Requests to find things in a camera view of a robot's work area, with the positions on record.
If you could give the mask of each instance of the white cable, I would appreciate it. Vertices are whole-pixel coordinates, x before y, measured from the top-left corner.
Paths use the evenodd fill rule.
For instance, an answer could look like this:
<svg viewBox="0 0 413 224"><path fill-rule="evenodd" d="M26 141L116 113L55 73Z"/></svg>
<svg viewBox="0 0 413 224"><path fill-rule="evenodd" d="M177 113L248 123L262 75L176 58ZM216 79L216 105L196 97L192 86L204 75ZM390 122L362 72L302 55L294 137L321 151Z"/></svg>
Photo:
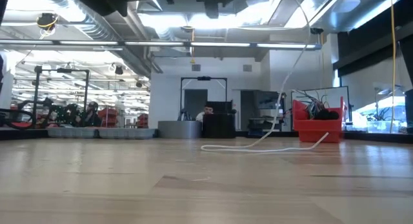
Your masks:
<svg viewBox="0 0 413 224"><path fill-rule="evenodd" d="M278 99L277 99L277 105L276 105L276 115L274 117L274 120L272 122L272 126L271 126L271 130L268 131L262 138L260 138L259 140L257 140L255 143L253 144L249 144L247 146L240 146L240 147L230 147L230 146L220 146L220 145L203 145L201 147L201 150L204 151L208 151L208 152L249 152L249 153L273 153L273 152L282 152L282 151L286 151L286 150L297 150L300 148L284 148L284 149L275 149L275 150L249 150L249 149L240 149L240 148L250 148L253 147L255 145L257 145L258 143L260 143L262 140L264 140L265 138L267 138L275 129L276 126L276 122L277 122L277 116L278 116L278 111L279 111L279 104L281 101L281 95L284 92L284 86L287 83L287 80L289 79L289 77L291 76L291 74L293 73L295 67L297 66L299 60L301 59L301 56L303 56L304 51L307 49L307 46L310 42L310 37L311 37L311 31L310 31L310 22L308 21L308 17L305 14L303 7L301 6L301 3L298 0L295 0L296 3L298 4L299 8L301 9L301 11L304 14L305 17L305 21L307 22L307 27L308 27L308 37L307 37L307 42L305 43L304 48L302 49L300 55L298 56L296 62L294 63L294 65L292 66L291 71L287 74L287 76L285 77L282 85L281 85L281 90L278 94ZM326 137L328 136L328 133L326 133L316 144L314 144L312 147L310 148L302 148L302 150L312 150L314 148L316 148L320 142L322 142Z"/></svg>

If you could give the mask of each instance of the wooden floor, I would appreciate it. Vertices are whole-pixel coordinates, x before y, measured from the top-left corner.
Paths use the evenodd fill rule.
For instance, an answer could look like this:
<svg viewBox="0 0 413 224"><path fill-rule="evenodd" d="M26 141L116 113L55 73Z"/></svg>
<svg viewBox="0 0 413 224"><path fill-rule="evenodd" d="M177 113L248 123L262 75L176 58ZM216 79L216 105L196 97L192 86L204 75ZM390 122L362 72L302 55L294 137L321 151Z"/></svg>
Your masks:
<svg viewBox="0 0 413 224"><path fill-rule="evenodd" d="M0 141L0 223L413 223L413 146L201 152L236 140ZM309 147L296 138L259 148Z"/></svg>

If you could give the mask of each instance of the red plastic bin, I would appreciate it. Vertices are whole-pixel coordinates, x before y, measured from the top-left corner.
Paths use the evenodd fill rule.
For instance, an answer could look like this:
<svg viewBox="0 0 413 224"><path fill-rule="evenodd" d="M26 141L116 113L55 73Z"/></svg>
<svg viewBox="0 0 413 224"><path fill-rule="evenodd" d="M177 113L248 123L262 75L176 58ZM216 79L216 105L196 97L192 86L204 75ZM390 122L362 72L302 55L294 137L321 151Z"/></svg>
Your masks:
<svg viewBox="0 0 413 224"><path fill-rule="evenodd" d="M329 111L336 111L339 114L337 120L313 120L308 119L308 112L305 110L306 104L293 100L292 116L294 120L294 130L298 131L299 140L302 142L315 143L328 132L328 136L323 143L339 143L343 137L342 124L344 114L344 101L341 97L340 108L328 108Z"/></svg>

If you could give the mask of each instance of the gray bin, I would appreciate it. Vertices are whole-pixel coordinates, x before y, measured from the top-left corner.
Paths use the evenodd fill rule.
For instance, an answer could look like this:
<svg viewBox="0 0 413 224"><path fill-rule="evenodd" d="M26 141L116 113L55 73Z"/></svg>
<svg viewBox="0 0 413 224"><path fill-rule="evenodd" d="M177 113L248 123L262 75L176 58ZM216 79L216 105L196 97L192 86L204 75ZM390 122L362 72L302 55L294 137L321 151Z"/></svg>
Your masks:
<svg viewBox="0 0 413 224"><path fill-rule="evenodd" d="M172 139L196 139L202 135L200 121L158 121L159 137Z"/></svg>
<svg viewBox="0 0 413 224"><path fill-rule="evenodd" d="M99 132L96 128L47 128L49 137L62 138L83 138L91 139L99 137Z"/></svg>
<svg viewBox="0 0 413 224"><path fill-rule="evenodd" d="M101 128L99 135L104 139L150 139L155 129L147 128Z"/></svg>

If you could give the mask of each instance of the person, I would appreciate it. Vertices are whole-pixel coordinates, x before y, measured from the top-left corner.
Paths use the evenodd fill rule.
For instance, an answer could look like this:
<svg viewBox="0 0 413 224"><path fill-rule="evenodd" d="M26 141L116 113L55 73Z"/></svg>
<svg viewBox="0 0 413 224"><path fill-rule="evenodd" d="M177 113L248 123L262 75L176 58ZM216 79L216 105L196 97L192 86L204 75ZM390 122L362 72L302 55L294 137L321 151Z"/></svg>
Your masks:
<svg viewBox="0 0 413 224"><path fill-rule="evenodd" d="M204 115L205 114L213 114L214 113L214 108L208 106L208 104L205 105L204 107L204 112L200 112L197 116L196 116L196 120L197 121L203 121L204 120Z"/></svg>

